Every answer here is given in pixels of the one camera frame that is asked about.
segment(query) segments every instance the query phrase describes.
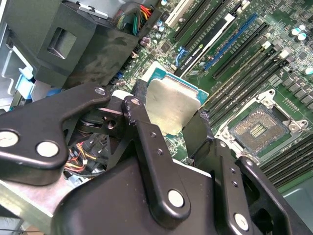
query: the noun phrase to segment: gray metal surface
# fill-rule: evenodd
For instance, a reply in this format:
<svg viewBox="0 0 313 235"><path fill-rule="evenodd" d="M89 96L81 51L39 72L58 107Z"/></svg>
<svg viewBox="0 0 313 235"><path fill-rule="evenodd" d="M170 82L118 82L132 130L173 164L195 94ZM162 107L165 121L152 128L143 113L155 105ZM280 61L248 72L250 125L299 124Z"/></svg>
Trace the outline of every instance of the gray metal surface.
<svg viewBox="0 0 313 235"><path fill-rule="evenodd" d="M156 4L158 2L158 0L79 0L80 3L94 7L96 10L107 14L110 18L113 18L119 8L129 1L135 1L143 5Z"/></svg>
<svg viewBox="0 0 313 235"><path fill-rule="evenodd" d="M72 187L64 178L43 187L0 180L0 204L42 232L50 234L54 210L71 190Z"/></svg>
<svg viewBox="0 0 313 235"><path fill-rule="evenodd" d="M284 192L283 197L313 232L313 178Z"/></svg>
<svg viewBox="0 0 313 235"><path fill-rule="evenodd" d="M146 109L163 134L177 135L200 107L193 91L169 80L154 79L147 89Z"/></svg>

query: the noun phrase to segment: screw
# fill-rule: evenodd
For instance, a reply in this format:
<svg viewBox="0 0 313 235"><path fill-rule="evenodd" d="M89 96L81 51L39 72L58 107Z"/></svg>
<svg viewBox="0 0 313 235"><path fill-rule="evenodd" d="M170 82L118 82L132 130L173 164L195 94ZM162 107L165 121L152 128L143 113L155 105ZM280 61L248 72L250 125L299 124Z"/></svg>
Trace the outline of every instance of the screw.
<svg viewBox="0 0 313 235"><path fill-rule="evenodd" d="M250 160L247 160L246 163L247 163L249 166L253 166L253 163L252 163L252 161L250 161Z"/></svg>
<svg viewBox="0 0 313 235"><path fill-rule="evenodd" d="M140 103L139 103L139 100L137 100L137 99L132 99L132 103L134 103L134 104L136 104L136 105L140 105Z"/></svg>
<svg viewBox="0 0 313 235"><path fill-rule="evenodd" d="M50 158L57 155L59 147L53 142L44 141L37 145L36 150L41 156Z"/></svg>
<svg viewBox="0 0 313 235"><path fill-rule="evenodd" d="M19 141L19 136L11 131L0 132L0 147L10 147Z"/></svg>
<svg viewBox="0 0 313 235"><path fill-rule="evenodd" d="M241 228L244 231L249 230L248 221L246 220L246 218L242 214L236 213L234 215L234 218L235 218L235 221L236 221L237 225L239 226L239 228Z"/></svg>
<svg viewBox="0 0 313 235"><path fill-rule="evenodd" d="M105 95L106 94L106 91L101 88L101 87L97 87L96 89L94 89L94 91L100 95Z"/></svg>
<svg viewBox="0 0 313 235"><path fill-rule="evenodd" d="M170 190L168 192L168 200L174 207L182 207L184 205L184 198L176 190Z"/></svg>
<svg viewBox="0 0 313 235"><path fill-rule="evenodd" d="M223 141L220 141L220 145L221 145L222 147L226 147L226 144L225 144Z"/></svg>

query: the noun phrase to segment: metal plate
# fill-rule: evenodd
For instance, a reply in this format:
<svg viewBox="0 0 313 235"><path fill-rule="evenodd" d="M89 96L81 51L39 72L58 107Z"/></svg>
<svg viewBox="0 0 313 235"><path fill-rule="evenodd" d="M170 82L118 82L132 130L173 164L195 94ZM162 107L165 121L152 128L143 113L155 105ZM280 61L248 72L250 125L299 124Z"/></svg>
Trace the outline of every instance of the metal plate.
<svg viewBox="0 0 313 235"><path fill-rule="evenodd" d="M166 80L152 80L147 89L146 109L151 123L163 134L177 135L200 107L195 97L182 87L169 86Z"/></svg>

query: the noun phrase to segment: chip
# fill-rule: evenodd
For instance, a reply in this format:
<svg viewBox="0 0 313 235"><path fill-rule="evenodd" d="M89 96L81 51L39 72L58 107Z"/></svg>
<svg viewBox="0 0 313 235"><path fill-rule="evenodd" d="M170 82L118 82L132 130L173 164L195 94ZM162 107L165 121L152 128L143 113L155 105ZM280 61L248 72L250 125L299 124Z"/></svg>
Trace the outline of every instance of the chip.
<svg viewBox="0 0 313 235"><path fill-rule="evenodd" d="M167 53L167 51L171 48L171 46L168 44L168 43L164 43L162 46L161 46L161 50L164 52L164 53Z"/></svg>
<svg viewBox="0 0 313 235"><path fill-rule="evenodd" d="M257 156L271 143L288 134L289 129L266 107L260 105L238 122L230 133L252 155Z"/></svg>
<svg viewBox="0 0 313 235"><path fill-rule="evenodd" d="M304 60L307 56L308 56L308 54L305 53L305 52L303 52L303 53L301 53L301 54L299 55L299 58L300 58L301 60Z"/></svg>

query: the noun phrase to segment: white slot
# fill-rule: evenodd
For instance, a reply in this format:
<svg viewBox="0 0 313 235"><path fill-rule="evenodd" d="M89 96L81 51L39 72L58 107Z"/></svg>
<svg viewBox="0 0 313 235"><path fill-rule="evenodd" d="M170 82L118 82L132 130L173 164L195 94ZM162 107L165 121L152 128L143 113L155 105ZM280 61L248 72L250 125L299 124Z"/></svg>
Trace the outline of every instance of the white slot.
<svg viewBox="0 0 313 235"><path fill-rule="evenodd" d="M193 2L194 0L181 0L170 14L169 18L167 18L165 24L169 27L173 27Z"/></svg>

